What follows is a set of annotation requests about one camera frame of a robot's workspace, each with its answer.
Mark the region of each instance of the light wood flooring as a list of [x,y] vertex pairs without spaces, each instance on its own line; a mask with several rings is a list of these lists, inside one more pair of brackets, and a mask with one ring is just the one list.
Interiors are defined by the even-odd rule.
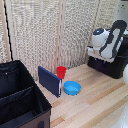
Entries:
[[56,98],[38,84],[52,105],[51,128],[110,128],[128,102],[123,78],[110,78],[84,64],[66,72],[63,83],[70,80],[81,84],[76,96],[67,95],[62,85]]

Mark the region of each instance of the folding screen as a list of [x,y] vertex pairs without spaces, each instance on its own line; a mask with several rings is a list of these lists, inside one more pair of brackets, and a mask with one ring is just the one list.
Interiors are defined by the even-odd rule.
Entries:
[[13,58],[37,79],[37,67],[55,72],[60,0],[6,0]]
[[95,29],[110,29],[113,24],[114,11],[118,0],[100,0]]
[[60,65],[72,68],[85,63],[99,0],[66,0]]
[[10,61],[10,48],[5,18],[4,2],[0,0],[0,63]]

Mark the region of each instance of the bin handle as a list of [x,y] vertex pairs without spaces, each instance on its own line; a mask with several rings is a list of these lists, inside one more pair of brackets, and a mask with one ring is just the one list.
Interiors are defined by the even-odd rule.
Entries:
[[121,57],[121,58],[128,58],[128,56],[116,56],[116,57]]
[[38,128],[44,128],[44,121],[39,123]]

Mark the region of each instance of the red cup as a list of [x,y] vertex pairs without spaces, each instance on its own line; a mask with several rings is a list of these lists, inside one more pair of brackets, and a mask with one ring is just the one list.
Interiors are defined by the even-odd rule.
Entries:
[[57,67],[57,76],[61,79],[64,79],[66,70],[67,70],[67,68],[65,68],[63,66]]

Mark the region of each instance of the blue bowl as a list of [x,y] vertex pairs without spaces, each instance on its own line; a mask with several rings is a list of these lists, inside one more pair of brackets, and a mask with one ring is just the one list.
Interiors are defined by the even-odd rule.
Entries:
[[64,91],[68,95],[77,95],[81,89],[81,85],[75,81],[67,81],[64,83]]

